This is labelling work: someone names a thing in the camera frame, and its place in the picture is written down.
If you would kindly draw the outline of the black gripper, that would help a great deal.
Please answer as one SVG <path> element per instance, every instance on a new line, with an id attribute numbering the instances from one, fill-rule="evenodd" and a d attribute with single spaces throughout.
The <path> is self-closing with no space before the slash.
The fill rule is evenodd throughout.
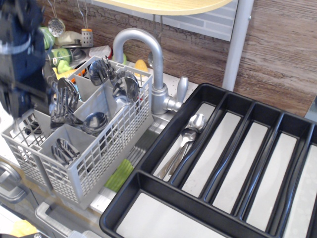
<path id="1" fill-rule="evenodd" d="M 53 89 L 43 76 L 45 64 L 44 35 L 39 29 L 25 51 L 0 56 L 0 103 L 13 118 L 33 108 L 49 110 Z"/>

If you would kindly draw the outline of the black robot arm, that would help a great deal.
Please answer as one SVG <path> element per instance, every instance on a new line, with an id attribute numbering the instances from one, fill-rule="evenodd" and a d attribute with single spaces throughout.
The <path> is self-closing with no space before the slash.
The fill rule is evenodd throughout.
<path id="1" fill-rule="evenodd" d="M 53 90 L 44 77 L 43 9 L 35 0 L 0 2 L 0 102 L 13 118 L 48 112 Z"/>

